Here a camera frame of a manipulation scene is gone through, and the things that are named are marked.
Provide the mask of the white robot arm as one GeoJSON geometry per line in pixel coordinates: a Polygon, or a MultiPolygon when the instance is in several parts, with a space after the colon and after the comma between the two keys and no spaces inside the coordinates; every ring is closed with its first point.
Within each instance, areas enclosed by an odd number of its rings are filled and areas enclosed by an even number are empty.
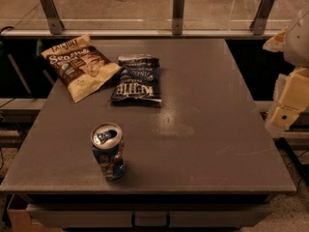
{"type": "Polygon", "coordinates": [[[282,52],[284,60],[295,66],[288,75],[278,75],[265,122],[269,132],[286,131],[309,106],[309,5],[267,40],[263,49],[282,52]]]}

